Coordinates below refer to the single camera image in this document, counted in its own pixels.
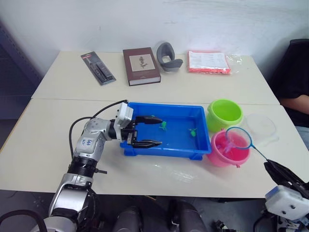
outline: plastic bag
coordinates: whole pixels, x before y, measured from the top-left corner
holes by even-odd
[[[213,51],[188,51],[187,65],[190,73],[231,74],[241,67],[240,55],[225,55]]]

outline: red packaged item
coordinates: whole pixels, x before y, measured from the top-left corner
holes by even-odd
[[[229,74],[230,67],[222,52],[188,51],[188,70],[191,73]]]

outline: white wall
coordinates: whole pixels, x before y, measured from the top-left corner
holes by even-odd
[[[176,53],[252,55],[273,72],[309,35],[308,0],[0,0],[0,20],[40,73],[59,50],[119,52],[169,41]]]

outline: brown book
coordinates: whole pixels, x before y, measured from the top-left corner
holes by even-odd
[[[150,47],[123,50],[130,86],[161,82],[161,75]]]

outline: gray fabric item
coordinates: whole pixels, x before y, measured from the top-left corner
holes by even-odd
[[[170,58],[170,62],[164,62],[163,57],[168,56]],[[161,67],[164,71],[167,72],[175,72],[177,71],[181,65],[183,64],[182,59],[175,59],[175,53],[170,43],[162,43],[157,51],[156,51],[156,58],[160,63]]]
[[[303,139],[307,149],[309,150],[309,128],[308,127],[299,127],[295,126],[300,137]]]

